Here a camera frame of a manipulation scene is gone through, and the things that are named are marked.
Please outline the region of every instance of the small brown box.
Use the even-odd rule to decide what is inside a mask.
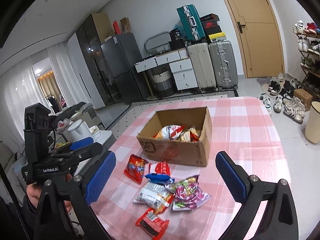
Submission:
[[[155,139],[163,127],[170,124],[195,127],[198,142]],[[205,167],[208,165],[212,123],[207,107],[157,111],[146,123],[137,139],[147,158],[159,162]]]
[[[295,89],[293,95],[301,100],[304,104],[306,111],[309,111],[311,108],[312,95],[303,89]]]

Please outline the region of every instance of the metal screw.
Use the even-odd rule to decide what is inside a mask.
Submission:
[[[76,175],[76,176],[73,177],[73,180],[74,180],[74,181],[80,181],[81,178],[82,178],[81,175]]]
[[[49,186],[51,184],[51,179],[47,179],[44,183],[46,186]]]
[[[280,182],[281,182],[281,184],[284,185],[284,186],[285,186],[285,185],[288,185],[288,182],[287,182],[285,179],[281,179]]]
[[[255,182],[259,180],[259,178],[258,178],[257,175],[251,175],[251,176],[250,176],[250,179],[251,179],[252,181],[255,181]]]

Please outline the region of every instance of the suitcase handle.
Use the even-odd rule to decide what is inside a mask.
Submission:
[[[190,22],[190,25],[191,27],[196,27],[197,24],[196,24],[196,20],[193,16],[189,16],[189,22]]]
[[[230,69],[230,66],[229,66],[229,61],[227,61],[227,60],[224,60],[224,62],[226,63],[227,67],[226,67],[226,68],[222,67],[222,68],[224,68],[224,69],[226,69],[226,70],[229,70],[229,69]]]

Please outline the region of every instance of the pink checkered tablecloth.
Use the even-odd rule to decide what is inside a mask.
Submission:
[[[143,157],[137,134],[157,110],[202,106],[209,108],[212,121],[208,166],[169,166],[176,181],[200,174],[201,189],[212,197],[193,211],[174,212],[168,208],[159,215],[162,219],[170,220],[162,240],[216,240],[235,217],[241,205],[235,203],[215,167],[215,156],[219,151],[226,151],[249,175],[255,174],[264,181],[278,182],[279,179],[286,179],[291,182],[276,128],[264,105],[257,98],[237,97],[152,106],[137,117],[110,148],[116,154],[116,167],[98,201],[91,204],[102,225],[116,240],[151,239],[140,227],[134,225],[148,207],[132,203],[147,179],[144,178],[142,184],[138,185],[123,174],[131,154]],[[260,205],[245,239],[253,237],[265,206],[266,201]]]

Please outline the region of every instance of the white curtain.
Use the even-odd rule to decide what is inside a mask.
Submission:
[[[0,140],[13,152],[24,142],[24,110],[36,103],[50,109],[28,57],[0,76]]]
[[[65,43],[49,47],[48,54],[54,76],[67,105],[70,107],[80,102],[87,103],[87,97],[71,66]]]

